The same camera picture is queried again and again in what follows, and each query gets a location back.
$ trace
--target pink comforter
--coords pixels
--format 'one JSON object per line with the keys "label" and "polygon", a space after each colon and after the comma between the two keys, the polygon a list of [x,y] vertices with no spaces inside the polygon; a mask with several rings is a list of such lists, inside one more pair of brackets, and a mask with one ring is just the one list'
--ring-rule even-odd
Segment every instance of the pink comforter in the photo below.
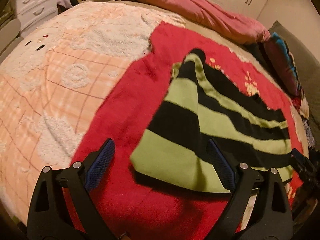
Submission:
{"label": "pink comforter", "polygon": [[257,20],[223,10],[207,0],[138,0],[175,12],[210,28],[238,44],[267,41],[270,33]]}

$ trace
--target white dresser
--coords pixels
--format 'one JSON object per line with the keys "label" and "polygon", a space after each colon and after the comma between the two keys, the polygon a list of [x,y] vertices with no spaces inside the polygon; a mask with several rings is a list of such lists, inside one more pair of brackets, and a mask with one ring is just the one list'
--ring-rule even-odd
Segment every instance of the white dresser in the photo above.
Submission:
{"label": "white dresser", "polygon": [[12,0],[12,6],[21,22],[20,36],[23,38],[58,15],[57,0]]}

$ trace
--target striped sweater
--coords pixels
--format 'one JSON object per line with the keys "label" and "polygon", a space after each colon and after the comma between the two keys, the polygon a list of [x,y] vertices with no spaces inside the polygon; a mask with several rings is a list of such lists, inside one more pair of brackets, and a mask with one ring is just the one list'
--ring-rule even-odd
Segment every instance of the striped sweater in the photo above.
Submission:
{"label": "striped sweater", "polygon": [[269,110],[258,94],[248,97],[200,49],[173,65],[161,106],[131,155],[135,170],[191,190],[228,192],[206,151],[214,138],[220,150],[255,169],[278,168],[292,176],[291,142],[281,109]]}

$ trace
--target metal screw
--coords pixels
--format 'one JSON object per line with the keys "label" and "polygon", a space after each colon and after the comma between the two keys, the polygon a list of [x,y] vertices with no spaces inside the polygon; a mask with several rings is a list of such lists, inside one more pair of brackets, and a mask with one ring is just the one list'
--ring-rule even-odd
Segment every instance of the metal screw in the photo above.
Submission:
{"label": "metal screw", "polygon": [[81,162],[76,162],[76,163],[73,164],[73,167],[74,167],[75,169],[79,169],[79,168],[81,167],[81,165],[82,165]]}
{"label": "metal screw", "polygon": [[248,168],[248,165],[246,163],[240,163],[240,168],[246,170]]}
{"label": "metal screw", "polygon": [[43,171],[44,173],[47,173],[47,172],[50,171],[50,167],[49,167],[49,166],[45,166],[45,167],[42,169],[42,171]]}
{"label": "metal screw", "polygon": [[277,170],[276,168],[271,168],[271,172],[272,172],[273,174],[277,174],[277,173],[278,173],[278,170]]}

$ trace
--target drawer handle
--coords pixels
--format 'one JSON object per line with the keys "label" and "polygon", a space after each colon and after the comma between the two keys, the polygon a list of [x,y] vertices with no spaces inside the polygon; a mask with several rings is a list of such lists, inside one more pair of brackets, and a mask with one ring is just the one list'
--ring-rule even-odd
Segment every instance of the drawer handle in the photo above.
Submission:
{"label": "drawer handle", "polygon": [[28,2],[30,2],[31,0],[25,0],[24,2],[22,2],[23,4],[27,4]]}
{"label": "drawer handle", "polygon": [[40,14],[43,13],[43,10],[44,10],[44,7],[43,7],[41,10],[37,10],[37,11],[34,12],[33,14],[34,14],[35,16],[38,16],[38,15],[40,15]]}

